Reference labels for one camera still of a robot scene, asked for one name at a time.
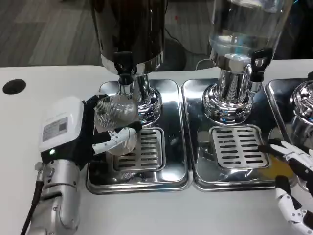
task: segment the yellow object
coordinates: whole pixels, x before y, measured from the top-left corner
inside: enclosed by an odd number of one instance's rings
[[[277,175],[287,176],[289,179],[294,177],[293,171],[287,163],[278,160],[272,154],[269,154],[271,166],[269,168],[258,169],[258,171],[266,176],[269,180],[275,180]]]

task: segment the white table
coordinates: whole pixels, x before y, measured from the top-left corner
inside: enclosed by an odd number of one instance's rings
[[[266,72],[272,79],[306,77],[313,60],[273,61]],[[193,78],[219,76],[217,68],[158,72],[151,79],[172,79],[179,85]],[[20,234],[31,203],[39,161],[38,139],[43,111],[52,102],[74,95],[92,96],[99,86],[117,80],[103,67],[28,67],[0,69],[0,87],[23,79],[26,89],[17,95],[0,93],[2,235]],[[291,235],[273,190],[204,193],[193,186],[179,192],[133,193],[96,196],[80,182],[81,224],[77,235]],[[313,211],[313,199],[299,187],[293,189]]]

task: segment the floor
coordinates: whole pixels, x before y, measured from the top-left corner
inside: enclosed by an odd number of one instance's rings
[[[184,70],[208,58],[212,2],[168,4],[166,29],[185,48]],[[0,1],[0,67],[100,65],[99,57],[89,0]],[[210,61],[199,64],[199,69],[207,67]]]

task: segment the drip tray grate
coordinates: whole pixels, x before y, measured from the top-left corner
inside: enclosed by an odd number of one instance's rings
[[[114,156],[116,171],[156,171],[163,166],[163,131],[159,128],[142,129],[137,134],[135,149],[123,156]]]
[[[268,157],[258,150],[262,144],[257,126],[213,127],[215,153],[223,168],[261,168],[268,166]]]

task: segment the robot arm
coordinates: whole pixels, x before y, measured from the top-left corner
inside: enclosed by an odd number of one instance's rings
[[[36,189],[21,235],[72,235],[79,219],[80,171],[94,155],[108,151],[140,131],[140,122],[93,134],[93,108],[100,96],[87,102],[68,97],[52,105],[41,131]]]
[[[313,151],[302,147],[302,149],[285,141],[269,140],[268,145],[259,146],[259,150],[283,157],[291,169],[301,179],[307,181],[311,195],[313,194]],[[303,234],[313,233],[313,213],[302,207],[292,196],[288,178],[277,176],[276,200],[283,217],[298,231]]]

